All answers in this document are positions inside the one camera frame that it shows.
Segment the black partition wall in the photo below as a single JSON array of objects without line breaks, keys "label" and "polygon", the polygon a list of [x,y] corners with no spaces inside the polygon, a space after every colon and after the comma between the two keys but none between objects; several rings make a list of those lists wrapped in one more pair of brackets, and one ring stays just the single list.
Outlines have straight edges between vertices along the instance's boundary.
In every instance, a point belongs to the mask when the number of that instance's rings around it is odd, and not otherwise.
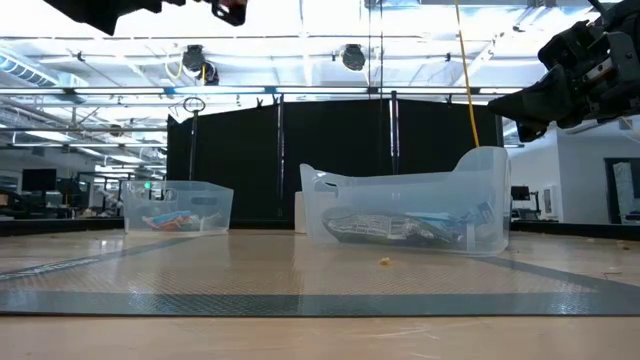
[{"label": "black partition wall", "polygon": [[390,175],[388,100],[284,104],[283,212],[293,222],[300,164],[347,176]]},{"label": "black partition wall", "polygon": [[[398,173],[451,171],[474,147],[466,105],[400,100],[398,126],[390,106],[296,102],[200,116],[194,180],[234,190],[232,225],[293,228],[302,163],[346,176],[391,175],[392,160]],[[475,113],[481,144],[502,145],[496,118]],[[169,180],[189,178],[191,127],[169,119]]]},{"label": "black partition wall", "polygon": [[[474,106],[481,146],[502,146],[502,123],[486,106]],[[399,173],[452,171],[475,147],[469,106],[398,100]]]},{"label": "black partition wall", "polygon": [[[188,179],[191,120],[169,127],[167,178]],[[194,180],[234,190],[232,222],[279,217],[278,107],[200,116]]]}]

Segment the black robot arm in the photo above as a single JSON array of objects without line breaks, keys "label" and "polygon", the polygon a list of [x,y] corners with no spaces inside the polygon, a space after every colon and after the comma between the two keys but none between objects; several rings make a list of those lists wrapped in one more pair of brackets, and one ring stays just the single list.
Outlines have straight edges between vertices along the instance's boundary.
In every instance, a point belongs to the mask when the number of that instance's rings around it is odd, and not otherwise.
[{"label": "black robot arm", "polygon": [[640,113],[640,1],[623,0],[594,23],[578,22],[538,53],[547,74],[536,84],[492,100],[489,109],[516,121],[520,140],[533,141],[555,121],[570,128]]},{"label": "black robot arm", "polygon": [[[118,18],[136,10],[162,11],[162,3],[183,6],[187,0],[45,0],[74,21],[113,35]],[[214,16],[233,26],[244,24],[248,0],[194,0],[211,4]]]}]

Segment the white wall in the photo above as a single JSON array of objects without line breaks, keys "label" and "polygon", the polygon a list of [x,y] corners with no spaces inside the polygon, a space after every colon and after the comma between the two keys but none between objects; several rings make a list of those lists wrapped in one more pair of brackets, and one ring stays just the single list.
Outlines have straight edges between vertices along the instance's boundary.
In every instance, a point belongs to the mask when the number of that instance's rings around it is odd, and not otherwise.
[{"label": "white wall", "polygon": [[[607,125],[613,129],[616,123]],[[613,131],[609,135],[558,135],[564,221],[608,224],[605,158],[640,158],[640,144]]]},{"label": "white wall", "polygon": [[[539,191],[540,208],[543,204],[543,190],[553,187],[552,216],[541,218],[563,221],[562,189],[560,188],[560,163],[558,156],[558,136],[551,129],[544,137],[526,144],[522,149],[508,149],[511,160],[511,185],[526,185],[531,192]],[[535,201],[514,202],[514,208],[535,209]]]},{"label": "white wall", "polygon": [[44,149],[45,156],[35,156],[31,150],[1,150],[0,174],[19,179],[22,188],[23,169],[56,168],[58,177],[68,178],[79,171],[94,171],[94,162],[80,154],[63,154],[60,149]]}]

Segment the yellow cable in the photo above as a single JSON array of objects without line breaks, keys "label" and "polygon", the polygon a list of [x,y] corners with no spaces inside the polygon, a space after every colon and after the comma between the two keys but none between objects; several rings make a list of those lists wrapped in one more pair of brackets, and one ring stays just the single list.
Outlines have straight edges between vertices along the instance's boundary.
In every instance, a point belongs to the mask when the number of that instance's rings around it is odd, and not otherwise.
[{"label": "yellow cable", "polygon": [[462,51],[462,67],[464,69],[464,80],[467,85],[467,99],[469,100],[469,117],[471,119],[471,130],[473,130],[473,141],[476,147],[480,146],[478,140],[478,130],[476,129],[476,117],[473,112],[473,103],[471,102],[471,86],[469,85],[469,72],[467,71],[467,57],[464,52],[464,39],[462,38],[462,24],[460,22],[460,0],[454,0],[456,3],[456,16],[458,18],[458,35],[460,36],[460,50]]},{"label": "yellow cable", "polygon": [[173,79],[178,79],[180,77],[180,75],[182,75],[182,61],[180,61],[180,66],[178,68],[178,75],[174,75],[173,73],[171,73],[171,70],[169,70],[169,63],[168,62],[164,63],[164,70],[167,72],[167,75],[169,75]]}]

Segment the plastic bin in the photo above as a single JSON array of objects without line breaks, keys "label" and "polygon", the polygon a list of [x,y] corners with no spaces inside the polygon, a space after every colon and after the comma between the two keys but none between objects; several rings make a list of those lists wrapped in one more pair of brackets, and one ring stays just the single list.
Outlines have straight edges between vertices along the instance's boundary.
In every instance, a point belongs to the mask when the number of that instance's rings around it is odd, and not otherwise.
[{"label": "plastic bin", "polygon": [[233,190],[198,181],[124,181],[127,234],[226,234]]},{"label": "plastic bin", "polygon": [[504,148],[473,149],[450,173],[356,178],[302,164],[300,175],[307,233],[318,243],[467,255],[495,255],[508,244],[511,185]]}]

